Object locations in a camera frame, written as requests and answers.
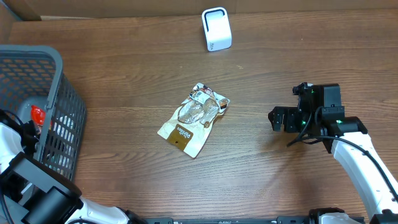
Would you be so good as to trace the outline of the beige grain snack pouch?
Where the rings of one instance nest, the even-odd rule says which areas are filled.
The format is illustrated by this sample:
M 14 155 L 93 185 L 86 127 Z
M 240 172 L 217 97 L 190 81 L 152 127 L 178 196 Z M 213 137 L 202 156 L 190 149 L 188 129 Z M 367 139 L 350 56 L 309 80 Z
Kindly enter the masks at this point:
M 197 83 L 157 134 L 192 159 L 202 150 L 217 117 L 224 115 L 230 100 Z

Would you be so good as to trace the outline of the orange spaghetti packet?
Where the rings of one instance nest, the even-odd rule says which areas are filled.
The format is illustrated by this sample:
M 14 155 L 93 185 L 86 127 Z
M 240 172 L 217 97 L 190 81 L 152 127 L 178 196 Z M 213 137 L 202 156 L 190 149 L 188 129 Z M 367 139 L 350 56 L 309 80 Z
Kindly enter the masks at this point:
M 35 124 L 43 126 L 45 121 L 45 115 L 46 115 L 45 111 L 39 108 L 38 106 L 36 105 L 31 106 L 30 116 Z

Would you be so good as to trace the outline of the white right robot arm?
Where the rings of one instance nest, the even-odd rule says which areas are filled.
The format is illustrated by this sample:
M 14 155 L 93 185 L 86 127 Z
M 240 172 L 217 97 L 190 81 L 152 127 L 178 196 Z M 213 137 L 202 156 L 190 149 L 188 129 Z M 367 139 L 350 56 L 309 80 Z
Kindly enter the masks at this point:
M 292 89 L 296 107 L 276 106 L 268 114 L 274 131 L 295 133 L 287 143 L 322 143 L 359 193 L 370 223 L 397 223 L 397 181 L 377 154 L 368 129 L 346 116 L 337 83 L 303 82 Z

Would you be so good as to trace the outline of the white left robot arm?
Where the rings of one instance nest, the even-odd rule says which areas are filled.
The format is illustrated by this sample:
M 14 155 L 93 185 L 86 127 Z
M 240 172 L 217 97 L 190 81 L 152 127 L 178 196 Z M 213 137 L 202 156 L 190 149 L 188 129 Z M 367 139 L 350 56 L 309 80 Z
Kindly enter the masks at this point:
M 24 152 L 34 127 L 1 111 L 1 221 L 5 223 L 145 223 L 130 210 L 87 200 L 66 177 Z

